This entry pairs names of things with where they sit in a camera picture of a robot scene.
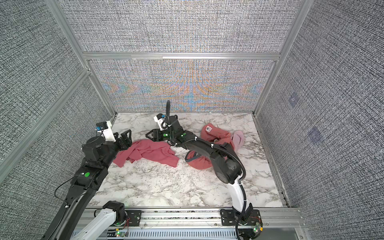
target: red cloth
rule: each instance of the red cloth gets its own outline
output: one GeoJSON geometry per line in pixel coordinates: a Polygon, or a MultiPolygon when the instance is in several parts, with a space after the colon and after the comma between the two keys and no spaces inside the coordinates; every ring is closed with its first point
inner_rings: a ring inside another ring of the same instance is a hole
{"type": "MultiPolygon", "coordinates": [[[[209,142],[214,142],[216,144],[229,143],[231,144],[232,148],[235,147],[232,142],[230,132],[222,130],[221,128],[215,127],[210,123],[205,125],[201,130],[201,138],[209,142]]],[[[195,152],[191,151],[188,153],[188,155],[185,158],[189,166],[196,168],[198,170],[207,169],[212,166],[211,160],[208,157],[204,157],[204,156],[194,159],[192,161],[188,161],[188,159],[192,158],[194,154],[195,152]]]]}
{"type": "Polygon", "coordinates": [[[169,144],[166,142],[153,142],[150,139],[134,142],[127,150],[118,152],[113,162],[122,167],[127,160],[133,163],[142,157],[171,167],[176,167],[179,162],[179,158],[175,156],[175,152],[170,149],[169,144]]]}

